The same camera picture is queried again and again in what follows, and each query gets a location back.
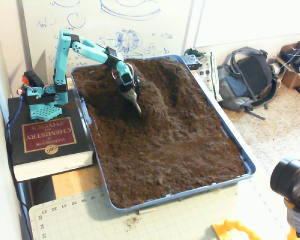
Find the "backpack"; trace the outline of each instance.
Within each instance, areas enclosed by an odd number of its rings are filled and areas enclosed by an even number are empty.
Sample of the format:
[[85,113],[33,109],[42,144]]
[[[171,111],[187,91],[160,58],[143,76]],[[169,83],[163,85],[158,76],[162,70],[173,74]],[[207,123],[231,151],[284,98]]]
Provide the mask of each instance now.
[[[236,54],[246,57],[236,61]],[[272,100],[277,91],[278,77],[267,63],[268,53],[251,47],[233,51],[218,66],[220,106],[232,111],[245,111],[264,120],[251,111]]]

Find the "tray rim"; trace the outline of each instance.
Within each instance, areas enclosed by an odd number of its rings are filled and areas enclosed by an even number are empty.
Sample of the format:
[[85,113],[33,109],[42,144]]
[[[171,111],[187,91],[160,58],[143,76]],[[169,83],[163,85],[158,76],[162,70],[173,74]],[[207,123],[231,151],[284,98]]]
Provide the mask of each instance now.
[[[182,58],[178,55],[172,54],[172,55],[156,56],[156,57],[144,58],[143,60],[151,60],[151,59],[157,59],[157,58],[171,58],[171,59],[175,58],[177,62],[182,63],[184,66],[186,66],[188,71],[191,73],[191,70],[188,68],[188,66],[185,64],[185,62],[182,60]],[[76,97],[78,98],[78,101],[79,101],[79,103],[77,102],[77,105],[78,105],[78,107],[81,108],[81,110],[84,114],[84,120],[86,121],[86,125],[89,129],[89,134],[91,136],[91,139],[93,139],[93,138],[92,138],[91,131],[90,131],[90,126],[89,126],[89,123],[88,123],[88,119],[91,119],[91,118],[88,114],[88,110],[87,110],[84,98],[80,97],[80,95],[79,95],[79,92],[78,92],[78,89],[76,87],[76,83],[75,83],[75,80],[74,80],[74,77],[73,77],[72,73],[76,69],[79,69],[79,68],[88,68],[88,67],[100,66],[100,65],[102,65],[102,64],[77,66],[77,67],[72,68],[71,71],[70,71],[70,77],[71,77],[72,83],[74,85],[73,90],[75,92],[75,95],[77,95]],[[236,130],[236,128],[233,125],[233,123],[231,122],[231,120],[225,114],[224,110],[220,107],[217,100],[214,99],[211,96],[210,91],[208,90],[207,86],[203,82],[199,82],[192,75],[192,73],[191,73],[191,76],[192,76],[193,80],[198,83],[198,85],[201,88],[203,94],[206,96],[209,104],[216,110],[219,118],[221,119],[222,126],[225,128],[226,133],[229,134],[234,139],[237,146],[239,148],[241,148],[241,155],[240,155],[239,158],[241,159],[243,167],[246,170],[246,174],[237,176],[235,179],[231,179],[231,180],[228,180],[228,181],[223,181],[223,182],[220,182],[220,183],[212,183],[211,185],[197,187],[197,188],[194,188],[194,189],[191,189],[191,190],[182,191],[182,192],[172,194],[172,195],[167,194],[165,197],[161,197],[161,198],[157,198],[157,199],[148,199],[146,202],[140,203],[138,205],[133,205],[131,207],[118,208],[118,207],[114,206],[114,204],[112,203],[112,201],[110,199],[106,179],[105,179],[104,173],[102,171],[101,163],[100,163],[100,160],[99,160],[99,157],[98,157],[97,148],[95,146],[94,141],[92,141],[92,144],[93,144],[93,147],[94,147],[94,150],[95,150],[95,156],[96,156],[96,160],[97,160],[97,163],[98,163],[98,167],[99,167],[99,170],[101,172],[102,180],[103,180],[103,183],[104,183],[107,195],[108,195],[108,200],[109,200],[111,206],[116,211],[121,212],[121,213],[127,213],[127,212],[135,211],[135,210],[140,211],[141,209],[147,208],[149,206],[159,205],[159,204],[162,204],[162,203],[165,203],[165,202],[168,202],[168,201],[172,201],[172,200],[175,200],[175,199],[190,197],[191,195],[195,195],[195,194],[198,194],[198,193],[204,193],[205,191],[213,190],[213,189],[216,189],[216,188],[221,188],[221,187],[228,186],[228,185],[233,185],[233,184],[236,184],[239,181],[249,179],[255,174],[256,166],[253,162],[253,160],[255,160],[254,159],[255,157],[254,157],[253,153],[251,152],[250,148],[248,147],[248,145],[246,144],[244,139],[241,137],[239,132]]]

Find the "plastic tray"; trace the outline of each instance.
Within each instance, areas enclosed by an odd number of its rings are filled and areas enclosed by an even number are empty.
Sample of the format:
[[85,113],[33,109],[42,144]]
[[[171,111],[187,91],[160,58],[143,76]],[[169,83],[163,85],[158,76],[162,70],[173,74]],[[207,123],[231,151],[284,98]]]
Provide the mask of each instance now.
[[[175,62],[182,63],[185,66],[187,66],[184,63],[184,61],[182,60],[182,58],[178,55],[166,55],[166,56],[159,56],[159,57],[151,57],[151,58],[146,58],[145,60],[156,59],[156,58],[170,58],[171,60],[173,60]],[[75,71],[78,68],[86,68],[86,67],[90,67],[90,66],[75,67],[71,70],[71,79],[72,79],[72,82],[75,86],[75,92],[76,92],[76,95],[77,95],[76,96],[77,97],[77,104],[78,104],[78,107],[81,108],[82,111],[83,111],[83,114],[84,114],[84,117],[85,117],[85,120],[87,122],[88,127],[89,127],[89,124],[92,122],[92,119],[89,117],[88,110],[86,108],[86,104],[85,104],[85,101],[84,101],[83,97],[80,97],[79,94],[78,94],[78,90],[76,90],[77,89],[76,88],[76,83],[73,79],[72,73],[73,73],[73,71]],[[208,102],[213,106],[212,101],[216,101],[216,100],[210,94],[208,94],[208,95],[205,94],[205,96],[207,97]],[[202,187],[198,187],[198,188],[195,188],[195,189],[192,189],[192,190],[179,192],[179,193],[176,193],[176,194],[167,194],[165,197],[162,197],[162,198],[159,198],[159,199],[149,199],[144,203],[134,205],[134,206],[131,206],[129,208],[117,208],[112,204],[112,202],[109,198],[109,200],[111,202],[111,205],[116,210],[118,210],[120,212],[129,212],[129,211],[132,211],[132,210],[140,210],[140,209],[143,209],[143,208],[148,207],[148,206],[161,204],[161,203],[171,201],[171,200],[175,200],[175,199],[179,199],[179,198],[184,198],[186,196],[190,196],[190,195],[194,195],[194,194],[201,193],[201,192],[204,192],[204,191],[208,191],[208,190],[220,188],[220,187],[223,187],[223,186],[231,185],[231,184],[237,183],[239,181],[251,178],[253,176],[253,174],[256,172],[256,166],[252,162],[252,160],[249,157],[249,155],[247,154],[246,150],[243,148],[243,146],[241,146],[239,141],[235,138],[234,134],[230,131],[229,126],[225,123],[224,119],[221,117],[221,115],[220,115],[220,113],[217,109],[216,109],[216,112],[217,112],[219,118],[221,119],[221,122],[222,122],[222,128],[221,129],[222,129],[225,137],[226,138],[232,137],[235,140],[236,144],[241,148],[241,155],[238,156],[238,158],[241,159],[246,174],[238,176],[237,178],[231,179],[231,180],[228,180],[228,181],[224,181],[224,182],[220,182],[220,183],[213,183],[212,185],[202,186]],[[96,152],[96,159],[97,159],[100,171],[101,171],[102,179],[103,179],[104,185],[106,187],[106,191],[109,195],[107,182],[106,182],[105,176],[104,176],[103,171],[102,171],[102,166],[101,166],[99,158],[98,158],[98,151],[97,151],[97,147],[95,146],[95,143],[93,143],[93,146],[94,146],[94,149],[95,149],[95,152]]]

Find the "robotic arm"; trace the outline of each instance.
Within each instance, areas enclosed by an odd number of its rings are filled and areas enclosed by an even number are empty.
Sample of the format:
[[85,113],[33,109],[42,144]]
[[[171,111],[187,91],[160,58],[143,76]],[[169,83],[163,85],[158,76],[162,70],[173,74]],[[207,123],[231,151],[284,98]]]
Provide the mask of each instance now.
[[102,47],[82,36],[70,34],[66,30],[61,30],[59,42],[54,61],[54,85],[46,88],[41,86],[27,89],[28,104],[30,107],[31,119],[48,121],[62,113],[61,108],[55,105],[65,105],[68,103],[68,86],[66,80],[66,69],[69,49],[81,54],[89,59],[103,63],[110,68],[116,67],[118,76],[115,78],[119,92],[134,104],[137,111],[141,109],[137,104],[137,94],[135,86],[139,80],[137,75],[132,73],[129,66],[124,62],[122,55],[110,47]]

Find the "dirt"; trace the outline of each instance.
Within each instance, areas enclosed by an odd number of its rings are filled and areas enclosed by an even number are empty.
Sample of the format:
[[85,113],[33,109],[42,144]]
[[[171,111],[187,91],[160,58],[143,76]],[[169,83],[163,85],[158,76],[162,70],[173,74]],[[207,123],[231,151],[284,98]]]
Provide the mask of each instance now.
[[139,218],[137,218],[136,216],[132,217],[132,218],[128,218],[127,220],[124,221],[124,224],[127,228],[127,232],[129,232],[129,230],[133,229],[136,227],[136,224],[139,222]]
[[245,174],[240,149],[185,66],[168,58],[129,59],[140,79],[142,114],[117,90],[105,65],[72,75],[112,203],[129,208]]

